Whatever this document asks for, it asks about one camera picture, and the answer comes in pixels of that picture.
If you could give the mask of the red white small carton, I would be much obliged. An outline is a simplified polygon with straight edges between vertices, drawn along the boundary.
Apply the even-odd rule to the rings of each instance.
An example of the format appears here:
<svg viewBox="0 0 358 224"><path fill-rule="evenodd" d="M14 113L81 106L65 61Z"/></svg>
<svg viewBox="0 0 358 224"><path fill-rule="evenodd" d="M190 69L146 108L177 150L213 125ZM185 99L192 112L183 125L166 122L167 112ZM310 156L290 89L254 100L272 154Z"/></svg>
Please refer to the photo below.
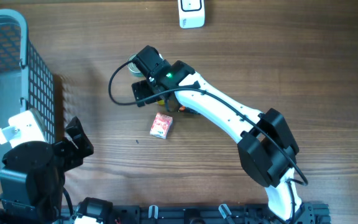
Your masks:
<svg viewBox="0 0 358 224"><path fill-rule="evenodd" d="M157 113L150 129L150 135L165 139L173 123L171 116Z"/></svg>

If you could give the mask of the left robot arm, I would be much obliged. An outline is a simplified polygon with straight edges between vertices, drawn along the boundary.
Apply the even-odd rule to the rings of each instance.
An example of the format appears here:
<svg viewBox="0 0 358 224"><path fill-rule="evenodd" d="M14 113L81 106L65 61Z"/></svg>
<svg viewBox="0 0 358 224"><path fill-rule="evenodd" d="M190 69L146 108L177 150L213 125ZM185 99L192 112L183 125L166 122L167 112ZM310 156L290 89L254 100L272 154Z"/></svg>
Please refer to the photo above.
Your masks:
<svg viewBox="0 0 358 224"><path fill-rule="evenodd" d="M111 202L85 198L73 208L65 172L94 153L80 120L65 128L69 138L50 144L31 140L5 153L0 173L0 223L115 223Z"/></svg>

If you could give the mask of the black red snack wrapper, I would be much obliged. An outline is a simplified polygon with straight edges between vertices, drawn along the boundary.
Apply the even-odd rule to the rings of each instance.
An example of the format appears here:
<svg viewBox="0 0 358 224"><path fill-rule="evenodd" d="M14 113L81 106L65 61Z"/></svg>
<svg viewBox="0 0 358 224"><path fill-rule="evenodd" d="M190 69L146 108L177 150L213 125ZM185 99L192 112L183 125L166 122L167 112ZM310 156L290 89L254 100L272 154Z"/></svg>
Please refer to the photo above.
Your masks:
<svg viewBox="0 0 358 224"><path fill-rule="evenodd" d="M180 106L179 109L178 109L178 112L181 112L181 113L190 113L190 114L199 114L199 112L189 108L189 107L185 107L185 106Z"/></svg>

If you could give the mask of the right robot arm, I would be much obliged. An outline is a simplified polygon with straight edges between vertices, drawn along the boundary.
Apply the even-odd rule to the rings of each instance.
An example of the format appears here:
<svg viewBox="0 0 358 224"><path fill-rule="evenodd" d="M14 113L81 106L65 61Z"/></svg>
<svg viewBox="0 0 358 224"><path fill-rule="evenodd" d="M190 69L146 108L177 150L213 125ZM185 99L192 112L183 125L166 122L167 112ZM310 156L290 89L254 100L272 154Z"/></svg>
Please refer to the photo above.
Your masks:
<svg viewBox="0 0 358 224"><path fill-rule="evenodd" d="M139 106L173 96L221 128L236 143L244 171L265 189L269 210L281 221L296 222L302 201L295 184L308 181L296 164L299 147L280 112L271 108L263 113L233 100L190 65L180 60L170 64L149 45L130 62L145 77Z"/></svg>

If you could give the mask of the green labelled round container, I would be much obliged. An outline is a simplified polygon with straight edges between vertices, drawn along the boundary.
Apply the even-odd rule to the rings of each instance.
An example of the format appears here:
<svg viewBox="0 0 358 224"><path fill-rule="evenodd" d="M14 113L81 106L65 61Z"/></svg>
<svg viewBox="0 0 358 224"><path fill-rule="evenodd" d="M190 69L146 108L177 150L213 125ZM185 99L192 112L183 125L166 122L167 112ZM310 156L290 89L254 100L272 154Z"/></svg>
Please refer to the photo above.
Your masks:
<svg viewBox="0 0 358 224"><path fill-rule="evenodd" d="M127 64L127 68L129 69L130 73L138 78L142 78L144 77L144 75L142 74L142 72L136 67L136 65L134 63L130 63L130 61L132 61L134 59L134 57L136 56L136 54L132 54L127 61L129 62Z"/></svg>

